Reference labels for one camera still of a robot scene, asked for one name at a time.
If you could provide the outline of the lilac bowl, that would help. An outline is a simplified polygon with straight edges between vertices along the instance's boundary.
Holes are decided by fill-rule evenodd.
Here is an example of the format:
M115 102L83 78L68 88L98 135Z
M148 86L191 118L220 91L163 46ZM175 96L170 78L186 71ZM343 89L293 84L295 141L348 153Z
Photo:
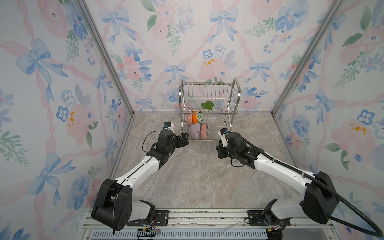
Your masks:
M200 139L200 130L201 130L201 124L195 123L190 125L189 128L189 138L191 140L199 140Z

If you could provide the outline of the stainless steel dish rack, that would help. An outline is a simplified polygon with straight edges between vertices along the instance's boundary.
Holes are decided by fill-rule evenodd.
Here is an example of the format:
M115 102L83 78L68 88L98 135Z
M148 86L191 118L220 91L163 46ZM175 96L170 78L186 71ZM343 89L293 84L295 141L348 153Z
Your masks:
M188 83L181 78L178 99L181 133L191 141L218 141L221 129L233 128L241 86L236 78L227 83L218 78Z

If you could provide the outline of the small patterned dish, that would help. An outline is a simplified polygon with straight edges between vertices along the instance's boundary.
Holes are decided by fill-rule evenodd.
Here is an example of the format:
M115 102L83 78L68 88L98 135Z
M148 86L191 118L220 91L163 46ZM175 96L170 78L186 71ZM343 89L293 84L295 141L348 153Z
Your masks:
M202 124L200 128L200 137L203 140L208 139L208 125L207 124Z

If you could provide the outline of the white bowl orange outside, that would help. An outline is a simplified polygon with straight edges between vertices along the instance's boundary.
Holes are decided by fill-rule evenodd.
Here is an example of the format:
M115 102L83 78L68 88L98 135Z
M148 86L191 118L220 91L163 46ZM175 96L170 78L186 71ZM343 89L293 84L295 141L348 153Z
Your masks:
M193 124L199 123L197 111L192 111L192 122Z

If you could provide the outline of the green leaf pattern bowl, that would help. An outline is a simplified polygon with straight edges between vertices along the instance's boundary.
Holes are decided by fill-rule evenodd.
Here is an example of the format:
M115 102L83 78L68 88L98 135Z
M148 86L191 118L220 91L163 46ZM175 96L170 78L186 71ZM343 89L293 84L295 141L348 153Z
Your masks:
M197 122L200 123L200 124L204 123L204 115L202 114L201 111L197 112Z

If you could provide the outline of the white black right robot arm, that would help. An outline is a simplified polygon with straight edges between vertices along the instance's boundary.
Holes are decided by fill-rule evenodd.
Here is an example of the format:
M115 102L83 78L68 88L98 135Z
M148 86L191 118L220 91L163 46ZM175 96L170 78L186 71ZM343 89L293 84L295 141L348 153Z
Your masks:
M243 167L248 166L267 173L300 193L299 197L285 201L271 200L261 217L267 225L276 226L280 221L304 217L318 224L326 224L329 221L339 201L316 183L320 181L334 190L329 175L323 172L313 174L286 164L250 144L239 133L226 128L219 130L218 135L220 140L216 150L220 159L236 159Z

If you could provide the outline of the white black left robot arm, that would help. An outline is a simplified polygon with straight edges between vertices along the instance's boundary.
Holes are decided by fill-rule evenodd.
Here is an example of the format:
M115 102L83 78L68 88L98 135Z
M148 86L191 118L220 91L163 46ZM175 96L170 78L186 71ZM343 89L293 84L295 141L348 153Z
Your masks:
M131 222L152 225L155 205L143 200L134 202L133 194L147 178L165 165L175 149L188 144L189 134L176 135L172 128L161 130L158 141L139 164L115 180L102 182L92 209L92 219L116 232Z

